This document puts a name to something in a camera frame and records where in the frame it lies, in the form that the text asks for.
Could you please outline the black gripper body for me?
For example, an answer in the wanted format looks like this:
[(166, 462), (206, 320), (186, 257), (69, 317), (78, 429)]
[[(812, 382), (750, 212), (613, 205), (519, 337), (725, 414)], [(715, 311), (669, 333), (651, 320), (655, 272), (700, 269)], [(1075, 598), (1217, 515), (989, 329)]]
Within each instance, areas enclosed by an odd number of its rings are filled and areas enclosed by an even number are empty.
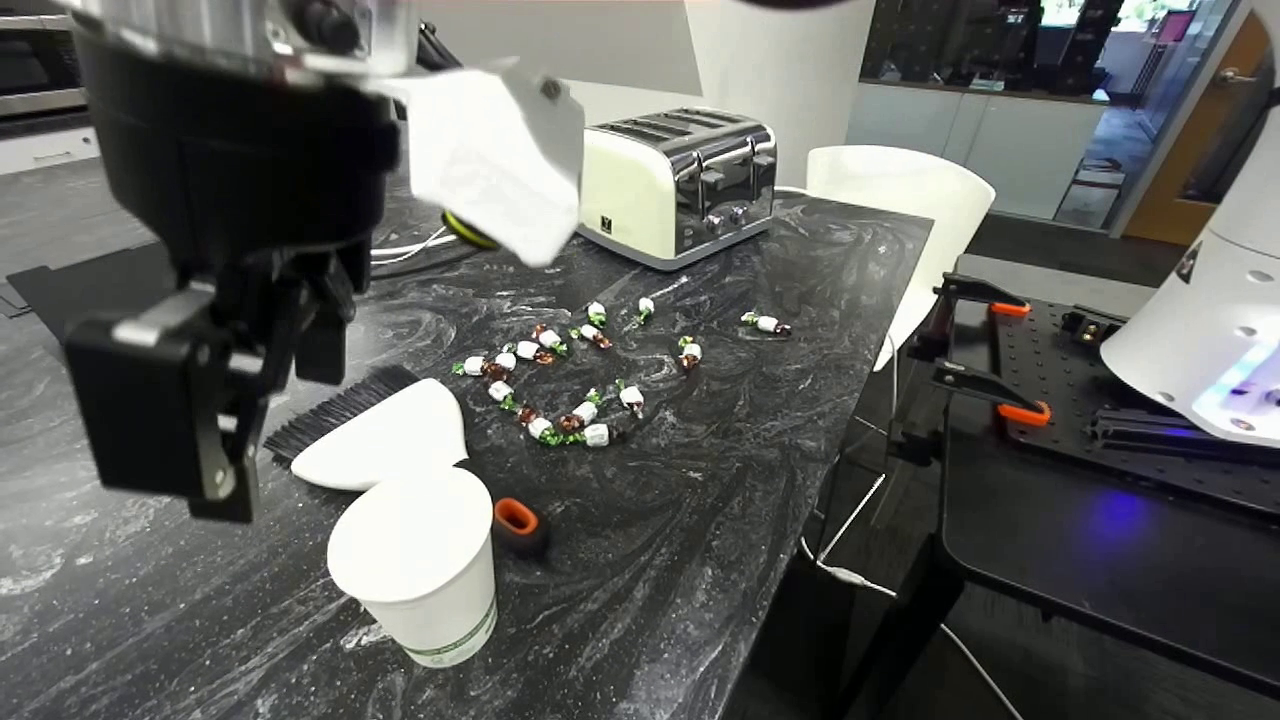
[(287, 90), (70, 33), (112, 202), (166, 252), (171, 286), (64, 337), (94, 476), (250, 515), (250, 446), (287, 382), (344, 378), (394, 169), (383, 100)]

